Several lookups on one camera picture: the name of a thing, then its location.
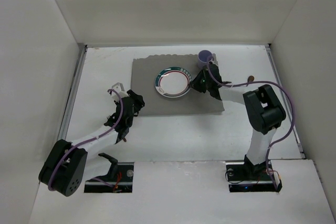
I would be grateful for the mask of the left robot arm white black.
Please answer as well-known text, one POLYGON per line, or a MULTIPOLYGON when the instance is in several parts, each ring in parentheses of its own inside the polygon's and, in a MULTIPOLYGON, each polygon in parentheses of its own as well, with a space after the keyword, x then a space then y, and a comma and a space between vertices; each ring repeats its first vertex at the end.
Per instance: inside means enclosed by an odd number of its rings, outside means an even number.
POLYGON ((58 140, 52 147, 38 175, 40 183, 50 191, 71 196, 82 182, 94 180, 116 190, 125 173, 119 170, 118 160, 104 149, 125 141, 126 135, 145 106, 143 96, 132 90, 109 89, 116 111, 97 131, 74 141, 58 140))

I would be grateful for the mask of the white plate green red rim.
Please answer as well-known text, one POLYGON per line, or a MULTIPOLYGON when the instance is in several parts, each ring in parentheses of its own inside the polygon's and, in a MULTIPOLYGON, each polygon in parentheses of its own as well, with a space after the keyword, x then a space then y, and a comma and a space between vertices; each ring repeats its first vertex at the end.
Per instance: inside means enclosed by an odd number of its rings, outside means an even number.
POLYGON ((168 67, 161 70, 154 80, 158 94, 165 98, 180 98, 190 90, 191 73, 182 67, 168 67))

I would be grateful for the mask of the grey cloth placemat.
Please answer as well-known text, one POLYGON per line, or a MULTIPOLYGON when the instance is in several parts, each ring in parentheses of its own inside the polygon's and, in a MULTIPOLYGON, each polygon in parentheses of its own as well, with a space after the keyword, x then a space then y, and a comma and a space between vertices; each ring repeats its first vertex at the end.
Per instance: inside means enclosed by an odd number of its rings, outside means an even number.
POLYGON ((169 67, 182 67, 195 78, 200 71, 197 55, 149 55, 134 59, 132 64, 131 90, 143 96, 145 107, 141 116, 167 116, 221 113, 223 102, 195 90, 179 98, 166 98, 159 94, 154 82, 157 75, 169 67))

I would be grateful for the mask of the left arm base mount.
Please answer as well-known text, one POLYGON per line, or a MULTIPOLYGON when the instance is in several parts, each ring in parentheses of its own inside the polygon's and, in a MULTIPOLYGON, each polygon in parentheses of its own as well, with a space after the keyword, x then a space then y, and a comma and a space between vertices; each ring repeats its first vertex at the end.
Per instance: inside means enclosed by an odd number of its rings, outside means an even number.
POLYGON ((113 175, 100 176, 85 182, 84 193, 87 194, 124 194, 132 193, 134 163, 119 163, 113 175))

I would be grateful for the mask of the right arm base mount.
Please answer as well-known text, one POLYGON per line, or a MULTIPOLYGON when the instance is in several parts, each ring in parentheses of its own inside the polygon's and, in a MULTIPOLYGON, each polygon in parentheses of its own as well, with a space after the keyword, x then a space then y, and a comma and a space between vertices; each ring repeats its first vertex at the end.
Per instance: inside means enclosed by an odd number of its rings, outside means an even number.
POLYGON ((269 163, 253 165, 248 161, 227 162, 225 179, 230 193, 260 193, 282 190, 282 180, 279 173, 269 163))

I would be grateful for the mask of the lilac plastic cup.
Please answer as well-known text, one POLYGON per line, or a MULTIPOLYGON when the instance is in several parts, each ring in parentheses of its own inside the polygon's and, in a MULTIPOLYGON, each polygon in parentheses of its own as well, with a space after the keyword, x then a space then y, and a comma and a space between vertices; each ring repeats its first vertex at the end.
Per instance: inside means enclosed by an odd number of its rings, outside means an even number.
POLYGON ((197 66, 199 69, 203 69, 204 66, 206 66, 208 60, 210 62, 210 59, 212 57, 212 53, 208 50, 202 50, 198 53, 197 56, 197 66))

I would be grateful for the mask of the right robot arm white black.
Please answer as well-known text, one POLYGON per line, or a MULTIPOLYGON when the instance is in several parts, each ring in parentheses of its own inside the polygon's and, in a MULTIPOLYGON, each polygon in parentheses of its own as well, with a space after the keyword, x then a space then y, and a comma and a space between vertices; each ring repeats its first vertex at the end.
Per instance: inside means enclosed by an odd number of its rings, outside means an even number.
POLYGON ((244 165, 254 172, 267 167, 271 141, 276 129, 286 119, 286 112, 273 86, 281 89, 271 81, 223 82, 218 66, 213 63, 204 66, 189 84, 190 88, 200 93, 208 92, 217 100, 231 101, 245 107, 253 134, 244 165))

